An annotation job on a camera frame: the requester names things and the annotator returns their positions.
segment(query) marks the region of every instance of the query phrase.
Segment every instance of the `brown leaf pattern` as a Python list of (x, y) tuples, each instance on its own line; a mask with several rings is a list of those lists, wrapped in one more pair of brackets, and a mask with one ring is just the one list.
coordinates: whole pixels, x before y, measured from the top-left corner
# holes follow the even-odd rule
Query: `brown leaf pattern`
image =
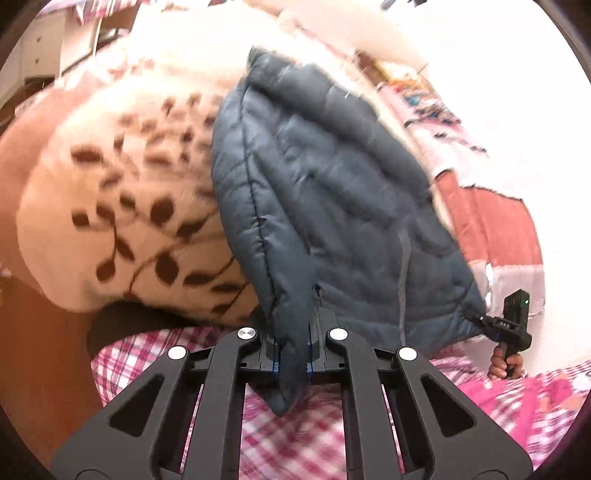
[(212, 291), (217, 291), (220, 293), (236, 293), (239, 292), (241, 289), (242, 285), (231, 282), (220, 283), (219, 285), (214, 285), (211, 288)]
[(161, 227), (174, 215), (174, 200), (171, 197), (164, 197), (156, 200), (150, 210), (150, 222)]
[(170, 154), (164, 150), (146, 153), (144, 156), (146, 165), (155, 165), (160, 167), (169, 167), (173, 164)]
[(108, 258), (96, 267), (96, 278), (101, 282), (107, 282), (115, 276), (115, 260)]
[(105, 178), (103, 178), (99, 183), (99, 188), (101, 190), (112, 189), (116, 187), (119, 182), (123, 179), (123, 173), (120, 171), (114, 171), (109, 173)]
[(121, 193), (119, 195), (119, 204), (127, 210), (135, 210), (135, 198), (130, 193)]
[(103, 163), (103, 151), (95, 145), (78, 145), (70, 149), (72, 160), (78, 165), (98, 165)]
[(215, 279), (215, 274), (204, 272), (191, 272), (183, 280), (183, 285), (185, 287), (196, 287), (199, 285), (206, 285)]
[(90, 226), (90, 220), (86, 212), (72, 212), (72, 223), (76, 228), (85, 228)]
[[(222, 101), (219, 95), (207, 97), (210, 105), (202, 105), (201, 108), (209, 109), (205, 119), (193, 109), (203, 102), (203, 95), (200, 92), (192, 94), (186, 103), (179, 103), (176, 98), (169, 97), (162, 104), (162, 111), (165, 113), (163, 119), (161, 115), (155, 115), (152, 118), (140, 118), (135, 113), (126, 113), (118, 119), (118, 128), (120, 131), (113, 139), (113, 151), (109, 158), (105, 152), (97, 145), (81, 144), (71, 148), (72, 162), (77, 166), (98, 166), (105, 168), (103, 177), (98, 182), (100, 191), (117, 189), (122, 181), (129, 175), (129, 179), (139, 180), (142, 171), (135, 164), (131, 156), (126, 153), (126, 135), (140, 135), (145, 141), (146, 149), (158, 148), (167, 137), (176, 138), (181, 144), (181, 153), (173, 158), (169, 150), (146, 150), (144, 154), (144, 164), (147, 167), (165, 167), (150, 168), (147, 174), (155, 175), (175, 175), (183, 178), (183, 175), (209, 175), (207, 169), (210, 166), (211, 157), (211, 129), (214, 126), (217, 109)], [(196, 127), (191, 124), (194, 121), (192, 117), (188, 124), (187, 117), (198, 115), (202, 120), (202, 127)], [(124, 171), (113, 171), (115, 164), (123, 167)], [(196, 190), (196, 194), (204, 200), (215, 201), (215, 194), (210, 186), (201, 187)], [(164, 196), (153, 200), (150, 206), (149, 214), (143, 214), (137, 205), (135, 195), (131, 192), (119, 192), (119, 207), (122, 209), (121, 218), (117, 218), (114, 208), (98, 201), (96, 204), (96, 215), (99, 222), (92, 225), (89, 215), (84, 210), (72, 211), (72, 223), (75, 228), (83, 231), (108, 231), (113, 234), (113, 252), (110, 258), (100, 262), (96, 267), (96, 278), (101, 283), (111, 281), (116, 275), (116, 257), (124, 261), (136, 262), (136, 255), (129, 242), (119, 232), (120, 226), (131, 225), (134, 222), (142, 222), (154, 229), (159, 229), (161, 233), (175, 240), (175, 243), (155, 253), (152, 257), (143, 260), (135, 267), (135, 271), (127, 291), (123, 297), (127, 301), (142, 302), (140, 296), (134, 293), (134, 284), (138, 276), (147, 268), (153, 268), (155, 276), (167, 287), (178, 280), (180, 275), (180, 266), (173, 256), (176, 251), (187, 248), (200, 241), (214, 241), (215, 236), (207, 235), (202, 232), (210, 215), (201, 219), (184, 219), (181, 221), (176, 232), (170, 232), (164, 227), (173, 219), (176, 211), (175, 201), (172, 196)], [(220, 295), (223, 299), (220, 304), (211, 309), (211, 314), (216, 317), (222, 317), (240, 298), (248, 283), (241, 284), (240, 281), (233, 281), (233, 277), (222, 278), (226, 270), (235, 261), (234, 257), (219, 270), (215, 272), (194, 270), (186, 273), (182, 277), (182, 285), (185, 288), (206, 287), (213, 294)]]
[(178, 277), (178, 263), (169, 253), (161, 254), (156, 260), (156, 276), (171, 286)]
[(135, 255), (129, 246), (129, 243), (119, 235), (115, 238), (115, 249), (119, 252), (124, 259), (131, 262), (135, 261)]
[(103, 220), (107, 220), (112, 225), (115, 223), (115, 211), (106, 203), (97, 202), (96, 214)]
[(181, 223), (177, 230), (177, 237), (188, 241), (193, 234), (198, 233), (201, 228), (203, 228), (203, 225), (205, 225), (206, 222), (207, 218), (200, 220), (190, 220)]

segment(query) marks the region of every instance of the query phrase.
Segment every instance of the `human hand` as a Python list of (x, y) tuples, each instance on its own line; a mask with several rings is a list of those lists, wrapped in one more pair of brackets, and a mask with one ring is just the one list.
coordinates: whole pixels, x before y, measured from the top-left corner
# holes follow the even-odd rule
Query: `human hand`
[(506, 351), (507, 344), (501, 342), (492, 352), (491, 366), (488, 369), (488, 377), (491, 380), (505, 378), (507, 376), (507, 365), (515, 366), (511, 379), (521, 378), (523, 373), (523, 357), (520, 354), (511, 355), (505, 362)]

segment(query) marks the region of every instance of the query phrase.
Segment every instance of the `quilted fabric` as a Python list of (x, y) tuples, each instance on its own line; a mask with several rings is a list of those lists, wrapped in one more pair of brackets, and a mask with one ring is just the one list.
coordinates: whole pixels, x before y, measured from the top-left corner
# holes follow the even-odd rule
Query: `quilted fabric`
[(319, 304), (377, 348), (425, 355), (477, 335), (485, 305), (418, 162), (374, 110), (312, 65), (253, 49), (222, 102), (212, 179), (228, 244), (280, 346), (287, 411)]

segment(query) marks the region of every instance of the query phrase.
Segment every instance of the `brown surface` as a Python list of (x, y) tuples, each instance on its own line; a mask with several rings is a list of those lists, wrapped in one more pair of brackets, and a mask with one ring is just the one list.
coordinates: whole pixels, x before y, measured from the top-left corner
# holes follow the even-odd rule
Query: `brown surface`
[(2, 264), (18, 278), (40, 291), (37, 280), (31, 275), (19, 247), (16, 215), (21, 206), (21, 195), (43, 148), (57, 126), (103, 86), (90, 75), (73, 90), (54, 90), (53, 95), (40, 102), (36, 108), (26, 110), (19, 121), (0, 137), (0, 178), (3, 185), (3, 202), (0, 204), (0, 252)]
[(134, 27), (135, 19), (138, 15), (140, 7), (141, 2), (138, 0), (138, 3), (135, 4), (133, 7), (129, 7), (124, 10), (119, 10), (110, 17), (103, 18), (100, 24), (101, 30), (110, 30), (113, 28), (123, 28), (125, 30), (131, 30)]
[(0, 108), (0, 135), (2, 135), (10, 123), (14, 120), (14, 111), (17, 106), (35, 95), (45, 86), (53, 82), (53, 77), (31, 79), (25, 86), (20, 88), (3, 106)]
[(453, 171), (441, 173), (435, 181), (467, 262), (487, 260), (494, 267), (543, 264), (535, 225), (522, 201), (462, 188)]
[(86, 335), (91, 316), (65, 312), (17, 280), (0, 279), (0, 401), (45, 466), (101, 408)]

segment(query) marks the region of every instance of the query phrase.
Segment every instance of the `pink plaid bed sheet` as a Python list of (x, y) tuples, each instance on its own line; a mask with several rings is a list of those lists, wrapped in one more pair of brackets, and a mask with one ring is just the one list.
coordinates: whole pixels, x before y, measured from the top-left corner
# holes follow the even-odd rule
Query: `pink plaid bed sheet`
[[(213, 327), (190, 327), (143, 333), (104, 348), (92, 361), (96, 386), (103, 405), (110, 402), (134, 378), (174, 345), (191, 351), (208, 348), (224, 335)], [(487, 382), (468, 357), (447, 350), (431, 362), (456, 385)], [(527, 452), (537, 468), (556, 448), (571, 426), (591, 385), (591, 361), (578, 367), (534, 377), (547, 398), (550, 411), (537, 411), (527, 440)], [(568, 399), (553, 405), (557, 379), (568, 379)], [(526, 379), (505, 382), (501, 395), (488, 406), (491, 417), (509, 434), (518, 421)], [(241, 480), (330, 479), (344, 480), (345, 436), (337, 386), (310, 387), (305, 397), (283, 418), (275, 417), (249, 387), (243, 414)]]

